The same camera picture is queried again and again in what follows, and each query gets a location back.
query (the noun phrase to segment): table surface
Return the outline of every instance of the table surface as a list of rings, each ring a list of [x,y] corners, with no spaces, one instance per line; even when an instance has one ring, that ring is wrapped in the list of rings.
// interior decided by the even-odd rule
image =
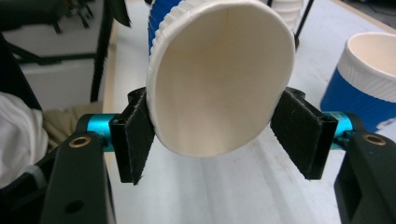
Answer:
[[[105,112],[120,113],[127,93],[146,86],[149,8],[129,2],[132,28],[116,25],[106,70]],[[318,107],[347,39],[393,32],[334,1],[315,1],[300,35],[288,86]],[[333,182],[344,152],[330,152],[321,180],[308,181],[267,127],[259,137],[212,158],[177,155],[155,138],[138,186],[121,184],[106,154],[118,223],[340,223]]]

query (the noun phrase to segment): cup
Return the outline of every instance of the cup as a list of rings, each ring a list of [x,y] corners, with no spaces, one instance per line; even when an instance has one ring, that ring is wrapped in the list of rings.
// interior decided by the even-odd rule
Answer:
[[[373,133],[389,126],[396,120],[395,55],[396,35],[362,33],[350,37],[321,110],[354,113]]]
[[[147,98],[162,144],[207,157],[268,124],[289,82],[293,34],[257,0],[156,0],[149,15]]]

